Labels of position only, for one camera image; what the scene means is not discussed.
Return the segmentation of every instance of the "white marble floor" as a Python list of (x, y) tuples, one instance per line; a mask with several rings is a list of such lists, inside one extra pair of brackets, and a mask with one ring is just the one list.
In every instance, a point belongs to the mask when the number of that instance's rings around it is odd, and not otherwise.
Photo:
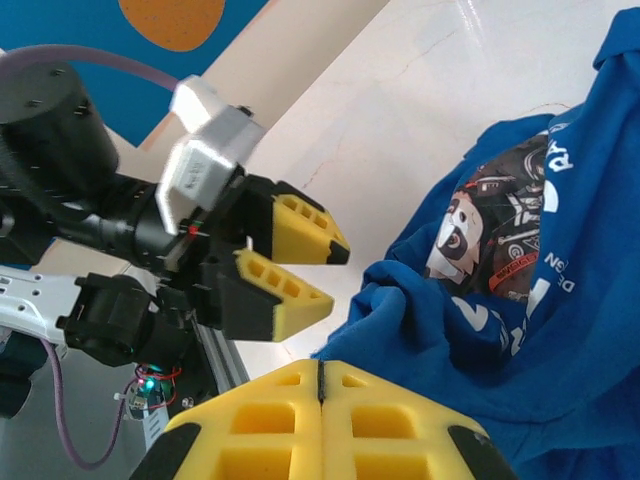
[(580, 103), (591, 62), (630, 0), (391, 0), (276, 123), (249, 168), (324, 203), (352, 246), (346, 267), (294, 268), (336, 298), (280, 345), (240, 345), (252, 376), (319, 348), (362, 270), (492, 123)]

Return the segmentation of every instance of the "orange circle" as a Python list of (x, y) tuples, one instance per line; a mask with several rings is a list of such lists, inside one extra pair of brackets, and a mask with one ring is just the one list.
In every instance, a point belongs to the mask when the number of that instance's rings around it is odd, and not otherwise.
[(125, 18), (144, 38), (172, 52), (189, 52), (220, 23), (225, 0), (118, 0)]

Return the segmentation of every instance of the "blue t-shirt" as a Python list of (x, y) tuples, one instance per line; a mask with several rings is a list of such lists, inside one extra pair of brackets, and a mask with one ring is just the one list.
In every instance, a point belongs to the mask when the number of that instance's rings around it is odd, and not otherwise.
[(480, 137), (316, 355), (473, 417), (522, 479), (640, 478), (640, 9), (594, 66)]

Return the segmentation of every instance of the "cartoon character print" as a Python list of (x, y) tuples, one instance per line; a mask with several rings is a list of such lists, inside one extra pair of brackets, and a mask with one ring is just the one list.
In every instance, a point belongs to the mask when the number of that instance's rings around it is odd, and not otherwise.
[(453, 295), (528, 299), (538, 259), (546, 134), (508, 150), (453, 194), (425, 268)]

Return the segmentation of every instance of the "screw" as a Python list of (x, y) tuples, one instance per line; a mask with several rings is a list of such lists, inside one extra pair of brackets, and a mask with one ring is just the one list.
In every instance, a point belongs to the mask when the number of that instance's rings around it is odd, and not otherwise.
[(185, 410), (187, 408), (193, 408), (194, 405), (195, 405), (195, 402), (193, 401), (193, 398), (186, 397), (182, 399), (182, 408), (184, 408)]

